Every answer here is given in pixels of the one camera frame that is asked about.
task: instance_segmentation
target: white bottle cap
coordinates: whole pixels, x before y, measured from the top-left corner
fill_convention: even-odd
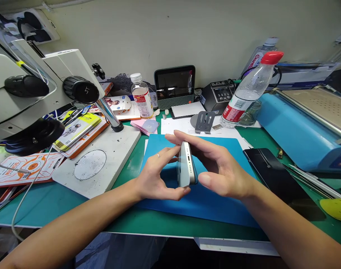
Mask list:
[[[142,75],[140,73],[134,73],[134,74],[130,75],[130,80],[133,83],[138,83],[138,82],[141,82],[143,79],[142,79]]]
[[[268,39],[266,39],[264,46],[266,47],[274,47],[276,46],[276,43],[279,41],[278,37],[269,37]]]

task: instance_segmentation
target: black knob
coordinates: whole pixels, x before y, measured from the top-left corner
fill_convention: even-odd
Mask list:
[[[101,79],[106,79],[106,74],[104,73],[102,67],[99,64],[97,63],[92,64],[92,68],[96,77],[100,77]]]
[[[99,99],[99,91],[92,82],[78,76],[71,76],[63,81],[65,94],[79,103],[92,104]]]
[[[50,89],[40,78],[32,75],[19,75],[5,80],[5,90],[15,96],[32,98],[49,94]]]

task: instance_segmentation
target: red bottle cap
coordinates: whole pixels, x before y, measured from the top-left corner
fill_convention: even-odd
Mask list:
[[[261,64],[277,64],[281,58],[283,57],[283,52],[267,52],[265,53],[264,57],[261,59]]]

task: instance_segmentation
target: white wall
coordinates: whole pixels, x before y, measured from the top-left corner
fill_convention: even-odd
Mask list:
[[[238,77],[256,46],[278,36],[283,60],[327,60],[341,34],[341,0],[95,0],[45,11],[61,40],[107,75],[193,64],[196,86]]]

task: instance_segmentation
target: plastic water bottle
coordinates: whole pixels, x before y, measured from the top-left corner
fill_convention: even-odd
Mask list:
[[[274,65],[282,56],[283,52],[267,52],[259,66],[241,81],[220,118],[223,127],[234,128],[253,102],[261,97],[269,86]]]
[[[256,47],[254,53],[251,55],[241,74],[243,74],[249,68],[258,66],[265,53],[278,50],[278,48],[275,47],[278,40],[279,39],[277,37],[269,37],[262,46]]]
[[[130,89],[140,112],[140,116],[142,118],[153,117],[154,111],[151,96],[149,94],[148,85],[143,82],[142,75],[140,73],[131,74],[130,80],[133,82],[133,85]]]

